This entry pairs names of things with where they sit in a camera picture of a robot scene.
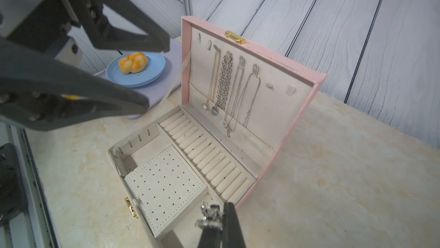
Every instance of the round silver pendant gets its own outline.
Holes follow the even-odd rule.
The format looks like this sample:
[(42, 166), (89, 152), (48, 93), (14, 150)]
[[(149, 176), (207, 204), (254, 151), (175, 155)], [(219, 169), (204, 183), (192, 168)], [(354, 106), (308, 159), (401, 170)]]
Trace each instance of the round silver pendant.
[(211, 108), (211, 114), (212, 114), (213, 116), (217, 116), (218, 113), (219, 113), (219, 109), (218, 109), (218, 107), (217, 107), (217, 106), (213, 106), (213, 107)]

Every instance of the marble table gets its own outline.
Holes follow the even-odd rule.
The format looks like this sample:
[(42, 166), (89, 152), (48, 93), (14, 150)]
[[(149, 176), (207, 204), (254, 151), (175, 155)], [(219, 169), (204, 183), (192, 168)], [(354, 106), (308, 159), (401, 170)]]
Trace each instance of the marble table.
[[(157, 107), (27, 130), (63, 248), (150, 246), (106, 150)], [(440, 150), (319, 92), (238, 215), (247, 247), (438, 246)]]

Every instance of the silver chain necklace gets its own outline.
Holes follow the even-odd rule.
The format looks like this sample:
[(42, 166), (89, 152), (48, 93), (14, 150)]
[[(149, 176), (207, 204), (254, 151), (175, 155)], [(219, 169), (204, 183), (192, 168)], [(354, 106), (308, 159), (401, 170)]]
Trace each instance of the silver chain necklace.
[[(239, 84), (237, 86), (237, 92), (235, 93), (234, 101), (232, 102), (231, 118), (229, 119), (229, 122), (228, 122), (227, 121), (228, 111), (229, 111), (229, 107), (231, 106), (232, 96), (234, 95), (235, 83), (237, 81), (237, 75), (239, 73), (239, 70), (241, 70), (242, 72), (241, 72), (241, 75), (240, 75)], [(229, 97), (229, 101), (228, 101), (228, 109), (225, 111), (224, 119), (223, 119), (223, 126), (227, 129), (227, 135), (228, 135), (229, 138), (231, 137), (230, 136), (231, 131), (233, 132), (235, 130), (235, 126), (234, 126), (234, 129), (231, 129), (231, 127), (229, 126), (229, 123), (234, 118), (235, 109), (237, 108), (237, 105), (238, 105), (238, 102), (239, 102), (240, 88), (241, 88), (241, 85), (242, 85), (242, 80), (243, 80), (244, 73), (245, 73), (245, 58), (243, 58), (243, 56), (240, 56), (240, 62), (239, 62), (239, 65), (237, 66), (237, 70), (235, 71), (234, 82), (232, 84), (231, 96)]]
[(255, 94), (253, 95), (252, 102), (250, 103), (249, 110), (248, 110), (248, 112), (246, 114), (245, 122), (243, 123), (243, 126), (245, 128), (247, 128), (247, 123), (249, 122), (250, 111), (252, 110), (252, 106), (253, 106), (253, 102), (255, 101), (256, 93), (258, 92), (258, 89), (260, 88), (260, 84), (261, 84), (261, 78), (258, 75), (258, 65), (256, 65), (256, 64), (253, 65), (252, 73), (249, 75), (249, 78), (248, 78), (248, 80), (246, 82), (246, 86), (247, 86), (247, 84), (249, 82), (250, 76), (254, 76), (254, 77), (258, 78), (258, 86), (256, 87)]
[(242, 107), (244, 94), (245, 94), (245, 92), (247, 90), (247, 85), (249, 83), (249, 80), (250, 80), (251, 76), (254, 76), (254, 77), (258, 78), (258, 86), (256, 87), (255, 94), (254, 94), (254, 96), (252, 98), (252, 102), (250, 104), (250, 108), (249, 108), (248, 112), (246, 113), (245, 122), (243, 122), (243, 124), (242, 124), (245, 128), (247, 128), (247, 123), (249, 121), (249, 116), (250, 116), (250, 112), (252, 110), (253, 102), (255, 101), (256, 93), (258, 92), (258, 89), (260, 88), (260, 84), (261, 84), (261, 79), (260, 79), (260, 76), (258, 75), (258, 65), (256, 65), (256, 64), (253, 65), (252, 73), (249, 74), (248, 80), (246, 81), (245, 87), (243, 88), (242, 94), (240, 95), (240, 98), (239, 98), (240, 107), (239, 107), (239, 112), (237, 113), (237, 119), (235, 120), (235, 125), (237, 124), (237, 120), (238, 120), (239, 115), (240, 115), (240, 110), (241, 110), (241, 107)]
[(211, 108), (211, 114), (217, 116), (219, 113), (218, 108), (224, 109), (226, 106), (226, 100), (228, 98), (229, 84), (232, 72), (232, 54), (227, 51), (223, 57), (219, 85), (217, 89), (217, 102), (216, 105)]

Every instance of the pink jewelry box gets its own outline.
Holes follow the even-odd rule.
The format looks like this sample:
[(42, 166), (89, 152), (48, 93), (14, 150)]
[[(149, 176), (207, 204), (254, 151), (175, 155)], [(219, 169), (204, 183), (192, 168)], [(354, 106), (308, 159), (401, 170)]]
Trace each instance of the pink jewelry box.
[[(169, 231), (186, 224), (194, 227), (203, 201), (221, 206), (231, 201), (236, 208), (245, 203), (326, 78), (243, 40), (197, 17), (182, 17), (182, 105), (108, 151), (133, 216), (159, 247)], [(218, 108), (214, 116), (203, 104), (211, 81), (216, 88), (209, 108), (217, 101), (220, 76), (212, 77), (217, 49), (221, 56), (217, 74), (227, 52), (232, 69), (224, 107), (228, 115)], [(238, 68), (240, 57), (245, 60), (243, 72)], [(233, 129), (230, 137), (225, 118)]]

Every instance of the gold clasp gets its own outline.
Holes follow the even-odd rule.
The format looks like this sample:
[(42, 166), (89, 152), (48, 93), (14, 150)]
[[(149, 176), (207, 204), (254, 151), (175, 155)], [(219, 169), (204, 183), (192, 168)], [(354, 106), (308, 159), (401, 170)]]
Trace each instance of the gold clasp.
[(134, 218), (138, 218), (138, 216), (137, 216), (137, 214), (136, 214), (136, 212), (135, 212), (135, 208), (133, 208), (132, 203), (131, 203), (130, 200), (129, 200), (129, 197), (127, 196), (127, 197), (125, 197), (124, 199), (125, 199), (125, 202), (127, 203), (127, 206), (128, 206), (129, 209), (130, 209), (130, 212), (131, 212), (132, 216), (133, 216)]
[(237, 34), (231, 32), (231, 31), (226, 31), (226, 32), (224, 33), (224, 35), (227, 36), (227, 37), (229, 37), (229, 38), (231, 38), (231, 39), (233, 39), (234, 41), (238, 42), (238, 43), (241, 44), (241, 45), (244, 44), (244, 43), (246, 42), (246, 39), (245, 39), (244, 37), (239, 36), (239, 35), (237, 35)]

